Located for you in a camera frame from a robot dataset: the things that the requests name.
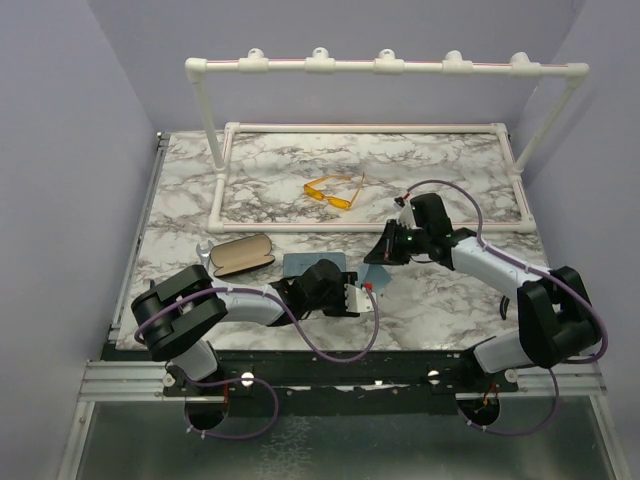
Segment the blue-grey glasses case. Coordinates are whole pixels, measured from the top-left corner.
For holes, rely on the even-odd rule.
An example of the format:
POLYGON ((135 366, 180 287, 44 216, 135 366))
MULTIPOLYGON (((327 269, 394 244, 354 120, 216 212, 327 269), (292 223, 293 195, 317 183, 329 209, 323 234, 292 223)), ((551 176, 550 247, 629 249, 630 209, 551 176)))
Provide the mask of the blue-grey glasses case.
POLYGON ((320 260, 333 262, 341 271, 347 268, 346 255, 343 252, 286 253, 283 255, 283 276, 300 276, 320 260))

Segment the black glasses case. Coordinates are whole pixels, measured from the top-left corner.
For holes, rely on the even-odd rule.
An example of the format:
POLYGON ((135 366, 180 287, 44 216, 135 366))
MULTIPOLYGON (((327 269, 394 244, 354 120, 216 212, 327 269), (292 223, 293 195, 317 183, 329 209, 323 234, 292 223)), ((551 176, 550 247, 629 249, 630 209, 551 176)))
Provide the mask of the black glasses case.
POLYGON ((257 234, 214 246, 210 261, 214 276, 223 278, 271 265, 275 257, 270 238, 257 234))

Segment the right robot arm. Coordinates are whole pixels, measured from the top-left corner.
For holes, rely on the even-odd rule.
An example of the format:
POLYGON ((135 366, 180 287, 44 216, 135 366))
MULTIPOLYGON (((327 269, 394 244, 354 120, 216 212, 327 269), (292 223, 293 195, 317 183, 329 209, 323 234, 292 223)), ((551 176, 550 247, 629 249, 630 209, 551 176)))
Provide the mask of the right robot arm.
POLYGON ((483 244, 476 232, 455 229, 435 193, 398 201, 399 217, 386 222, 364 257, 366 264, 400 266, 426 255, 440 266, 482 281, 517 306, 518 329, 476 345, 471 349, 474 358, 460 365, 459 378, 467 389, 481 391, 496 372, 510 368, 552 368, 603 339, 577 271, 528 266, 483 244))

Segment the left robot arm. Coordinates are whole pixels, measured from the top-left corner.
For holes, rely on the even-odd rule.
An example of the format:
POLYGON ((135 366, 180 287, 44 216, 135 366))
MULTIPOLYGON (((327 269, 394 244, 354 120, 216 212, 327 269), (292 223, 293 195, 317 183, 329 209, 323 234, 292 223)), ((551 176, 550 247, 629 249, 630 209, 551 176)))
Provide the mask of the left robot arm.
POLYGON ((355 286, 357 274, 320 259, 301 275, 260 288, 213 279, 202 265, 189 266, 139 295, 131 304, 143 344, 156 362, 170 362, 186 374, 195 392, 220 385, 213 347, 204 340, 215 325, 250 322, 290 325, 319 311, 328 317, 357 317, 370 307, 355 286))

